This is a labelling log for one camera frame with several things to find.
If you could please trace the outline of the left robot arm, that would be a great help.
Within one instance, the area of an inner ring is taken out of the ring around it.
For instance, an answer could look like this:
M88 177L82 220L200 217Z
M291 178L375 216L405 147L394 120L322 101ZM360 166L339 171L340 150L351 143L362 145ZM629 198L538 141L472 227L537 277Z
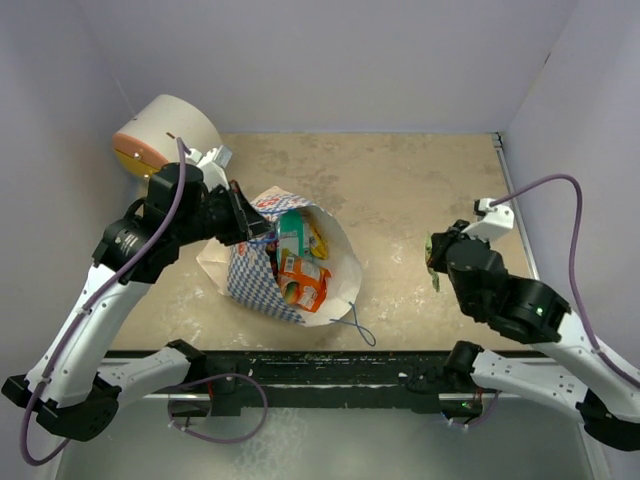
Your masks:
M178 386L202 387L207 357L183 340L114 369L101 365L123 322L186 245L244 243L272 229L236 181L207 182L177 163L150 177L145 197L110 224L93 253L73 311L41 360L9 377L3 395L48 433L89 441L126 405Z

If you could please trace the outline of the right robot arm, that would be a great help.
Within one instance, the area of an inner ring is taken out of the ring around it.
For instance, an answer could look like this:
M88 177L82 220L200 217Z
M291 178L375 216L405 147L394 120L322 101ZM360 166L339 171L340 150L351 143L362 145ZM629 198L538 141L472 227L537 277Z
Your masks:
M598 338L545 283L510 274L502 256L470 238L458 222L426 242L426 265L448 276L461 312L501 336L553 359L561 370L535 367L468 341L445 363L456 391L474 384L555 408L611 448L639 448L639 370Z

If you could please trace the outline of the orange snack packet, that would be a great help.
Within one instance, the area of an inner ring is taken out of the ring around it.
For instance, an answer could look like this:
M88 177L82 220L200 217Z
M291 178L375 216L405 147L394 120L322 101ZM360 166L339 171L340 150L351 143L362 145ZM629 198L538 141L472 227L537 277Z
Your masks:
M285 251L277 283L287 305L315 313L326 299L330 278L331 273L327 268Z

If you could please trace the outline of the checkered paper bag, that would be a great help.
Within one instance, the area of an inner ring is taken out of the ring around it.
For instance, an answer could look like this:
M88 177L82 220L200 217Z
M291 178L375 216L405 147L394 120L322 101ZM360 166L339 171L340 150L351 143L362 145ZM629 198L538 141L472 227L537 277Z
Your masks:
M251 205L271 222L268 233L231 247L211 240L196 257L217 291L299 326L351 326L374 347L374 334L356 317L363 267L336 218L277 186Z

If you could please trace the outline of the green snack packet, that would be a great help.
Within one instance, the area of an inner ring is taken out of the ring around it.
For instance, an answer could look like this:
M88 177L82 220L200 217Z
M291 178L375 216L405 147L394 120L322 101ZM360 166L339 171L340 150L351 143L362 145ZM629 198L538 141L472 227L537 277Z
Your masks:
M424 243L424 260L427 268L427 272L431 278L431 285L436 293L441 291L440 286L440 278L439 274L432 266L432 253L433 253L433 244L431 239L431 234L428 233Z

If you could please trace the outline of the teal snack packet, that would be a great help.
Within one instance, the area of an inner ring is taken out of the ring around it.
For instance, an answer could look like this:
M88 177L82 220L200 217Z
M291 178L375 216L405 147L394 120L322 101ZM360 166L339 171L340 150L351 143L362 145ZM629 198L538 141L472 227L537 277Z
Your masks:
M309 258L310 227L307 217L298 209L284 213L276 223L277 258L281 259L285 251Z

